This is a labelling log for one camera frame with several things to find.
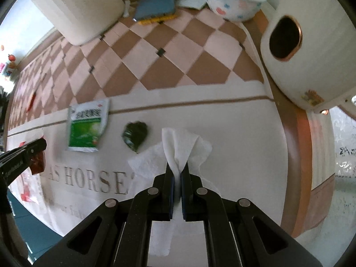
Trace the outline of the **red white plastic bag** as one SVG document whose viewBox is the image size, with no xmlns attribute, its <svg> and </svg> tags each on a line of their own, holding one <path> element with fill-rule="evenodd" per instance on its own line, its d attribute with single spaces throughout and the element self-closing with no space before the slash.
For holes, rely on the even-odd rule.
<svg viewBox="0 0 356 267">
<path fill-rule="evenodd" d="M 40 203 L 40 199 L 42 198 L 42 188 L 38 175 L 32 175 L 30 168 L 27 168 L 16 181 L 18 183 L 18 191 L 22 201 L 36 204 Z"/>
</svg>

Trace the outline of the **checkered printed tablecloth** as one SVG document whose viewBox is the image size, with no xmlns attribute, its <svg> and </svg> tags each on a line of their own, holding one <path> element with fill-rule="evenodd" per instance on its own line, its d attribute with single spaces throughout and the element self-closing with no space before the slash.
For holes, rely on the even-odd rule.
<svg viewBox="0 0 356 267">
<path fill-rule="evenodd" d="M 294 237 L 318 227 L 330 210 L 334 173 L 315 175 L 313 136 L 328 131 L 329 118 L 300 109 L 276 87 L 260 59 L 267 24 L 262 12 L 236 24 L 208 9 L 179 10 L 163 24 L 122 18 L 81 46 L 60 34 L 43 43 L 21 68 L 7 113 L 8 150 L 36 136 L 47 140 L 42 198 L 22 201 L 17 181 L 11 192 L 67 233 L 104 199 L 127 198 L 128 160 L 139 153 L 121 134 L 142 121 L 149 133 L 139 152 L 159 144 L 163 128 L 186 129 L 211 143 L 200 171 L 223 197 L 250 198 Z M 68 150 L 69 108 L 105 98 L 98 151 Z"/>
</svg>

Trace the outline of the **blue notebook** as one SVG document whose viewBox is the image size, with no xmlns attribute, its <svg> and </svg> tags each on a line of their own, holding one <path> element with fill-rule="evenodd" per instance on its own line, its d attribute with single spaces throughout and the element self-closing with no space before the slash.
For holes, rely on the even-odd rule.
<svg viewBox="0 0 356 267">
<path fill-rule="evenodd" d="M 152 18 L 161 18 L 175 14 L 175 11 L 175 0 L 139 0 L 133 20 L 139 22 Z"/>
</svg>

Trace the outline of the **white cylindrical container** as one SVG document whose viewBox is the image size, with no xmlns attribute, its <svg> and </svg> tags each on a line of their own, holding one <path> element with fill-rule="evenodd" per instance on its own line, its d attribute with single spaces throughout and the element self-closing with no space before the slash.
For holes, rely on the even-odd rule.
<svg viewBox="0 0 356 267">
<path fill-rule="evenodd" d="M 53 26 L 75 46 L 90 42 L 124 12 L 123 0 L 31 0 Z"/>
</svg>

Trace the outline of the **small red wrapper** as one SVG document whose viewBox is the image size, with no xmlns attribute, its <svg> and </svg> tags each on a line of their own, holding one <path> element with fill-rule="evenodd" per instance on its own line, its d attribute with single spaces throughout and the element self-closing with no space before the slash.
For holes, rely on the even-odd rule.
<svg viewBox="0 0 356 267">
<path fill-rule="evenodd" d="M 33 107 L 33 104 L 34 104 L 34 101 L 35 101 L 35 98 L 36 98 L 36 91 L 34 91 L 32 94 L 31 94 L 31 97 L 28 101 L 28 105 L 27 105 L 27 108 L 26 108 L 26 112 L 29 113 Z"/>
</svg>

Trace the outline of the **red snack wrapper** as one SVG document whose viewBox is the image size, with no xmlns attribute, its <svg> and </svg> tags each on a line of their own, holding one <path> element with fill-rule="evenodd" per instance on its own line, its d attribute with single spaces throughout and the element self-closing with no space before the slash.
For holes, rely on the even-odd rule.
<svg viewBox="0 0 356 267">
<path fill-rule="evenodd" d="M 37 153 L 31 158 L 30 171 L 32 175 L 43 173 L 45 170 L 45 153 L 43 151 Z"/>
</svg>

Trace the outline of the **dark green crumpled wrapper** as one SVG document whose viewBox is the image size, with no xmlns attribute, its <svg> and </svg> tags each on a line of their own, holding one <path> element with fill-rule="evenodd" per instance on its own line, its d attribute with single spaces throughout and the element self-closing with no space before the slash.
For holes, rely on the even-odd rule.
<svg viewBox="0 0 356 267">
<path fill-rule="evenodd" d="M 124 143 L 130 150 L 138 152 L 139 147 L 142 145 L 148 136 L 148 126 L 145 122 L 136 121 L 129 122 L 121 135 Z"/>
</svg>

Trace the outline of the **green white medicine packet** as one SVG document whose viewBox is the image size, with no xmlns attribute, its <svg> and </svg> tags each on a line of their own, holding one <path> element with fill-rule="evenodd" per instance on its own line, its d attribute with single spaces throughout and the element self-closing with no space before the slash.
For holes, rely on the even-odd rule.
<svg viewBox="0 0 356 267">
<path fill-rule="evenodd" d="M 108 98 L 73 105 L 68 110 L 68 150 L 98 151 L 109 115 Z"/>
</svg>

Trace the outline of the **white paper tissue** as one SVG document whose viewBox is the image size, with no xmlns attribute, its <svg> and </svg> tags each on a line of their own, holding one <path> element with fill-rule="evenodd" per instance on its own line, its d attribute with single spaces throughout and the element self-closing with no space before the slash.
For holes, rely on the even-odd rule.
<svg viewBox="0 0 356 267">
<path fill-rule="evenodd" d="M 211 143 L 201 136 L 186 129 L 163 128 L 162 142 L 128 160 L 134 175 L 128 188 L 129 198 L 152 186 L 154 177 L 165 172 L 167 166 L 174 175 L 173 218 L 169 222 L 152 224 L 149 254 L 168 256 L 173 239 L 203 233 L 201 223 L 183 220 L 180 173 L 188 165 L 191 174 L 201 177 L 200 167 L 211 152 Z"/>
</svg>

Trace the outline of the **white rice cooker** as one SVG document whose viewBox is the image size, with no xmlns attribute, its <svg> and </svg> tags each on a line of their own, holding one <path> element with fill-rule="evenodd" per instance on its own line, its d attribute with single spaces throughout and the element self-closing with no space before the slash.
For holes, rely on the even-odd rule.
<svg viewBox="0 0 356 267">
<path fill-rule="evenodd" d="M 280 0 L 261 39 L 273 81 L 319 113 L 355 95 L 355 0 Z"/>
</svg>

